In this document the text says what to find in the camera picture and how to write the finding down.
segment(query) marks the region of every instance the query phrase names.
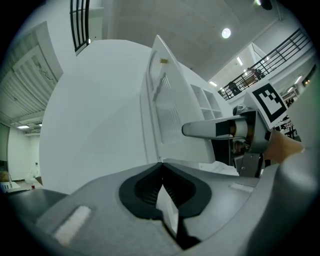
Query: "metal railing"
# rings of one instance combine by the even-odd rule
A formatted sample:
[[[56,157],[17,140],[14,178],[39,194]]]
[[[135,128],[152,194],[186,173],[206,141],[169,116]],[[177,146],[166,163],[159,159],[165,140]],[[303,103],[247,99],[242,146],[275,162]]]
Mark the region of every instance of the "metal railing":
[[[89,38],[90,0],[81,0],[81,9],[79,9],[79,4],[80,4],[80,0],[76,0],[76,8],[74,10],[74,1],[70,0],[71,31],[72,31],[74,51],[76,53],[78,52],[79,49],[83,49],[84,45],[89,45],[91,42]]]
[[[218,92],[226,101],[233,98],[287,62],[309,42],[310,39],[301,29],[297,29],[269,54],[252,65],[249,68],[251,71],[246,70]]]

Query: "balcony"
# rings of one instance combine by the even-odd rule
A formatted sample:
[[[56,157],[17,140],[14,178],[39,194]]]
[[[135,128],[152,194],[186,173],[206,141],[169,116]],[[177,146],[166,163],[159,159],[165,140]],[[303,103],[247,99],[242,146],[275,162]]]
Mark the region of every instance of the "balcony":
[[[281,65],[287,63],[290,58],[298,54],[310,42],[310,39],[301,29],[297,29],[269,54],[262,57],[257,63],[248,68],[246,72],[240,74],[218,92],[226,101],[232,99],[278,69]]]

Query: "black railing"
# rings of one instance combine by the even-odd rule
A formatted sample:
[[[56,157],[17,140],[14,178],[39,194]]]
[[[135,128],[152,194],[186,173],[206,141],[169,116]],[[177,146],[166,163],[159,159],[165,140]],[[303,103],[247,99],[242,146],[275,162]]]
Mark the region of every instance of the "black railing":
[[[81,0],[81,9],[79,9],[80,0],[76,0],[76,8],[74,10],[74,1],[70,0],[70,21],[74,51],[77,53],[79,49],[83,49],[85,45],[89,45],[89,4],[90,0]]]
[[[226,101],[233,98],[287,62],[309,42],[310,39],[301,29],[297,29],[269,54],[248,68],[246,72],[219,90],[219,93]]]

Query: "white curved surface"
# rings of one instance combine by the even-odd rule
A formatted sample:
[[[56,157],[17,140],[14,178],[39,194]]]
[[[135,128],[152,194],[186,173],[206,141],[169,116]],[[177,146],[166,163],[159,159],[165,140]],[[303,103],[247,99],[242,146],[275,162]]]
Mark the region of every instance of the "white curved surface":
[[[147,164],[140,89],[150,52],[130,41],[97,40],[76,57],[43,118],[39,160],[45,189],[70,194],[98,177]],[[181,66],[190,83],[210,87]],[[232,115],[219,94],[216,99],[223,115]]]

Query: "ceiling light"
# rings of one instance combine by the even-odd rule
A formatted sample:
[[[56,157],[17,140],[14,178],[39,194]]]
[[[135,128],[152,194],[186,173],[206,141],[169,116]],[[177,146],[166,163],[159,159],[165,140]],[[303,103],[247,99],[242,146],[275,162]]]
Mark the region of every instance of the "ceiling light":
[[[217,86],[217,84],[215,82],[210,81],[209,84],[213,85],[213,86]]]
[[[298,79],[295,81],[295,83],[294,84],[297,84],[297,83],[299,83],[299,81],[300,81],[300,79],[302,78],[302,75],[300,75],[299,77],[298,77]]]
[[[228,38],[231,35],[231,30],[229,28],[225,28],[224,30],[222,30],[222,37],[223,38]]]
[[[242,63],[241,59],[240,59],[239,57],[236,57],[236,59],[237,59],[237,61],[239,62],[239,64],[242,66],[243,63]]]
[[[18,128],[19,129],[27,129],[27,128],[29,128],[29,126],[28,125],[21,125],[21,126],[18,126]]]

